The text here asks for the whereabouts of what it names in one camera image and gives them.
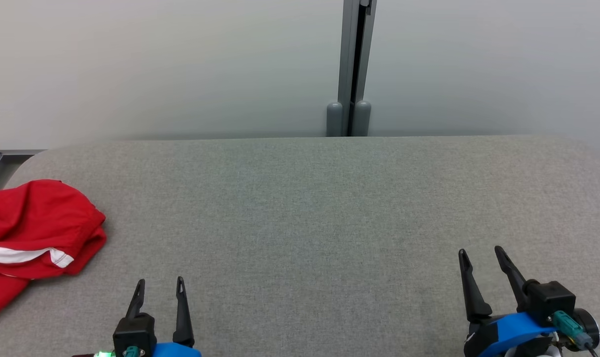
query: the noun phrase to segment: folded clothing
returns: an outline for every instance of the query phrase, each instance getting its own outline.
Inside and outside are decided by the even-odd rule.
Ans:
[[[106,242],[105,219],[61,181],[0,190],[0,310],[30,280],[79,273]]]

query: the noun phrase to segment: black wire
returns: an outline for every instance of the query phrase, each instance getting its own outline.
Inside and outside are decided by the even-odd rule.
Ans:
[[[584,345],[584,347],[586,347],[586,348],[587,348],[587,350],[589,350],[589,353],[591,353],[591,355],[592,355],[593,357],[600,357],[600,356],[598,355],[598,353],[597,353],[595,350],[593,350],[593,346],[591,346],[591,344],[588,344],[588,343],[587,343],[586,345]]]

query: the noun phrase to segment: white wall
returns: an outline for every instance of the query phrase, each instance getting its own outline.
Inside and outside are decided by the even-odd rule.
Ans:
[[[0,149],[324,136],[341,0],[0,0]]]
[[[556,133],[600,153],[600,0],[378,0],[369,135]]]

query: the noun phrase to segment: teal connector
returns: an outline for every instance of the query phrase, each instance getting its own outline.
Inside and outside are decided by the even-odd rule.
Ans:
[[[587,350],[587,345],[593,345],[593,339],[566,312],[561,310],[554,312],[552,323],[560,332],[572,339],[580,350]]]
[[[139,347],[130,346],[123,353],[124,357],[139,357]]]

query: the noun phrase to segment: white stripe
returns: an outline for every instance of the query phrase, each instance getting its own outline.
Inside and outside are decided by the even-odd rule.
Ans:
[[[23,263],[33,260],[48,252],[51,262],[58,267],[67,267],[73,262],[73,257],[64,251],[55,248],[44,248],[40,250],[14,250],[0,246],[0,264]]]

